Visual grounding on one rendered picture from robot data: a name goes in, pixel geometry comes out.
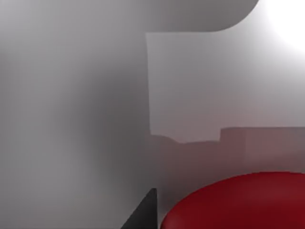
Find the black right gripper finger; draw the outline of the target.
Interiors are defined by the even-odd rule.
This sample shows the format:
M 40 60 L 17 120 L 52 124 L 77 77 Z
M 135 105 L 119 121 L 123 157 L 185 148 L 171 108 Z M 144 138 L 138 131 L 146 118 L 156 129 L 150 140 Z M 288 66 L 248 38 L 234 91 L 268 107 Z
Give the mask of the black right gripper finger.
M 120 229 L 158 229 L 157 189 L 151 188 Z

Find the dark red round object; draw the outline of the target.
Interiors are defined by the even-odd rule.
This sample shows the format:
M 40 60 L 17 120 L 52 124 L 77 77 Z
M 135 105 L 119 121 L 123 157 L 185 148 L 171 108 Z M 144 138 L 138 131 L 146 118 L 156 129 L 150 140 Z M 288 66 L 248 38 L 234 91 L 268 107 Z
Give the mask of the dark red round object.
M 305 229 L 305 174 L 259 172 L 207 185 L 180 200 L 160 229 Z

